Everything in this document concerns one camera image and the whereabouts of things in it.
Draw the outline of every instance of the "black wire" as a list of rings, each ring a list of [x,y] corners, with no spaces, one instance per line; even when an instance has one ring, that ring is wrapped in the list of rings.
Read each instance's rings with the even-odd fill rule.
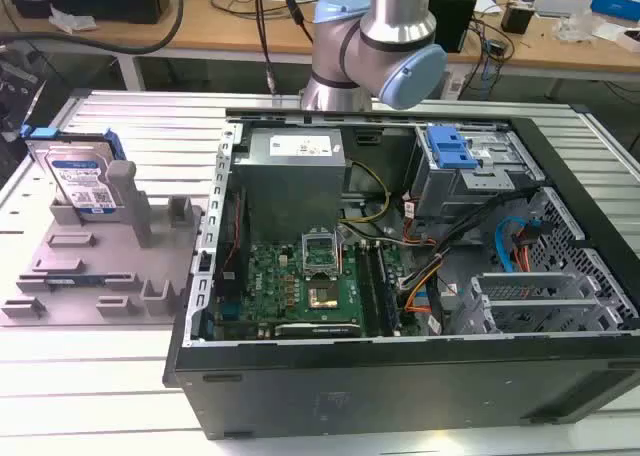
[[[518,191],[499,194],[487,200],[481,206],[478,206],[472,209],[467,214],[459,217],[458,220],[449,227],[444,236],[440,238],[438,243],[432,249],[432,257],[430,258],[426,267],[410,274],[409,276],[407,276],[405,281],[414,280],[415,284],[418,284],[423,275],[430,271],[436,263],[442,261],[442,256],[451,249],[451,245],[454,242],[461,239],[466,233],[485,221],[487,216],[489,216],[489,214],[493,210],[495,210],[497,207],[503,206],[510,201],[529,198],[533,196],[541,186],[542,184],[536,184],[527,188],[520,189]],[[411,291],[413,289],[415,289],[415,285],[408,288],[407,290]]]
[[[639,102],[636,101],[632,101],[629,98],[627,98],[624,94],[620,94],[616,91],[616,89],[614,88],[614,86],[611,85],[611,83],[609,83],[608,81],[603,81],[604,85],[607,87],[607,89],[609,91],[611,91],[612,94],[614,94],[616,97],[618,97],[619,99],[621,99],[622,101],[624,101],[625,103],[628,103],[632,106],[640,106]]]
[[[620,86],[619,84],[612,83],[611,81],[608,81],[608,83],[611,86],[613,86],[614,88],[618,88],[618,89],[620,89],[620,90],[622,90],[622,91],[624,91],[626,93],[640,93],[640,89],[628,89],[628,88],[625,88],[623,86]]]
[[[508,42],[508,44],[511,47],[511,50],[506,55],[497,56],[497,55],[491,54],[491,52],[488,49],[489,39],[487,39],[487,35],[486,35],[487,29],[495,31],[496,33],[498,33],[499,35],[501,35],[506,39],[506,42]],[[502,67],[506,62],[508,62],[511,58],[513,58],[513,55],[515,54],[515,51],[516,51],[516,46],[513,40],[507,34],[505,34],[503,31],[499,30],[495,26],[492,26],[486,23],[481,19],[473,18],[471,20],[469,30],[475,33],[480,39],[480,56],[478,58],[476,65],[473,68],[473,71],[469,75],[469,78],[467,79],[464,86],[462,87],[460,91],[460,96],[462,97],[462,95],[466,90],[471,89],[473,91],[486,91],[487,92],[486,97],[489,98],[494,88],[502,78]],[[491,86],[489,87],[489,90],[487,91],[486,88],[475,88],[471,86],[471,82],[473,81],[476,74],[478,73],[478,69],[480,68],[482,63],[485,62],[485,65],[486,65],[488,64],[489,60],[494,61],[496,63],[494,75],[490,79],[487,79],[487,81],[491,81],[493,79]]]
[[[256,8],[256,27],[258,29],[258,36],[260,38],[260,45],[262,46],[262,54],[264,54],[264,60],[267,72],[267,85],[271,94],[276,94],[275,89],[275,75],[273,72],[273,65],[271,64],[271,58],[269,57],[269,46],[267,44],[267,28],[264,21],[264,7],[262,0],[255,0],[254,5]]]
[[[6,0],[2,0],[2,8],[4,10],[4,14],[7,15],[7,19],[11,23],[11,26],[13,26],[13,28],[18,33],[22,32],[22,30],[20,29],[20,26],[18,26],[18,23],[16,23],[16,20],[13,19],[13,15],[11,14],[11,12],[9,11],[9,8],[7,7],[7,1]],[[68,89],[73,89],[73,86],[71,86],[71,84],[69,84],[69,81],[67,80],[67,78],[65,78],[60,73],[60,71],[58,71],[56,69],[56,67],[53,65],[53,63],[51,61],[49,61],[49,58],[47,58],[42,51],[40,51],[31,41],[27,40],[27,44],[29,46],[31,46],[31,49],[33,49],[33,51],[38,55],[38,57],[40,59],[42,59],[47,66],[49,66],[49,68],[51,69],[53,74],[55,74],[58,77],[58,79],[60,79],[60,82],[62,82],[62,84],[64,84]]]
[[[253,2],[253,1],[255,1],[255,0],[249,0],[249,1],[243,1],[243,2],[245,2],[245,3],[251,3],[251,2]],[[233,15],[233,16],[241,16],[241,17],[244,17],[244,16],[250,16],[250,17],[254,17],[254,18],[255,18],[255,17],[256,17],[256,15],[257,15],[257,13],[256,13],[255,11],[236,11],[236,10],[234,10],[234,9],[225,8],[224,6],[220,6],[220,5],[217,3],[217,0],[209,0],[209,3],[210,3],[210,4],[211,4],[211,6],[213,6],[215,9],[218,9],[218,10],[220,10],[220,11],[223,11],[223,12],[225,12],[225,13],[227,13],[227,14],[231,14],[231,15]],[[282,11],[282,10],[284,10],[284,9],[287,9],[287,6],[286,6],[286,5],[278,6],[278,7],[276,7],[276,8],[268,8],[268,9],[264,9],[264,10],[263,10],[263,12],[264,12],[264,13],[273,13],[273,12],[276,12],[276,11]]]
[[[309,40],[309,42],[311,44],[313,44],[313,38],[309,34],[309,31],[307,31],[307,27],[304,25],[304,21],[302,23],[300,23],[300,27],[302,28],[302,31],[304,32],[304,34],[307,37],[307,39]]]
[[[182,25],[182,18],[184,15],[184,0],[178,0],[178,8],[176,19],[171,26],[171,29],[167,35],[157,43],[149,46],[122,46],[118,44],[103,43],[102,41],[95,41],[93,39],[83,38],[80,36],[74,36],[66,33],[56,33],[47,31],[24,31],[21,33],[0,32],[0,42],[2,44],[9,44],[16,41],[32,41],[32,40],[52,40],[63,41],[65,43],[80,44],[83,46],[90,46],[92,48],[102,49],[112,53],[129,54],[132,56],[141,56],[156,52],[164,48],[169,44],[180,26]]]

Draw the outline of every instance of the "box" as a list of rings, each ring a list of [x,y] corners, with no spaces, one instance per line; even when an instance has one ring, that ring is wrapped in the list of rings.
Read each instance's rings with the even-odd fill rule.
[[[640,19],[640,0],[593,0],[591,10],[622,19]]]
[[[640,53],[640,31],[637,29],[625,31],[618,36],[616,43],[632,53]]]

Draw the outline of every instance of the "sticker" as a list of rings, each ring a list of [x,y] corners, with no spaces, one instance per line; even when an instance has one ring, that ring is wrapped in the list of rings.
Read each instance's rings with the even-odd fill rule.
[[[405,201],[404,203],[404,217],[408,219],[413,219],[416,217],[415,214],[416,205],[411,201]]]
[[[97,162],[52,161],[51,166],[62,191],[75,208],[98,213],[116,207],[109,187],[99,179],[102,170]]]
[[[331,156],[329,136],[271,136],[271,156]]]
[[[433,317],[433,314],[429,315],[429,320],[427,321],[427,324],[431,328],[431,331],[433,331],[437,335],[440,335],[440,333],[442,332],[442,325],[438,322],[436,318]]]
[[[472,149],[470,153],[476,159],[491,159],[491,153],[486,149]]]
[[[64,286],[73,286],[75,281],[73,279],[47,279],[45,280],[47,284],[59,284]]]
[[[458,295],[458,285],[456,283],[447,283],[447,290],[440,293],[441,298],[447,298]]]

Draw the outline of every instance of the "side panel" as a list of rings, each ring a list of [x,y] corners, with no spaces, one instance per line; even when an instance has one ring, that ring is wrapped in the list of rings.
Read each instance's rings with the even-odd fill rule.
[[[222,439],[572,422],[636,385],[640,372],[605,361],[466,362],[178,379],[207,437]]]

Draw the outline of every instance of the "aluminum extrusion table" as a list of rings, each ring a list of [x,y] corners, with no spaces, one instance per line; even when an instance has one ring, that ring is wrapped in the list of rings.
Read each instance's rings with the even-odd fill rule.
[[[150,201],[206,204],[227,107],[296,107],[295,97],[94,92],[53,125],[115,130]],[[376,109],[386,109],[376,105]],[[422,113],[531,117],[640,253],[640,167],[589,114],[563,105],[435,101]],[[25,160],[0,191],[0,296],[52,221],[52,185]],[[640,389],[575,425],[210,442],[181,390],[161,382],[169,327],[0,329],[0,453],[15,454],[640,454]]]

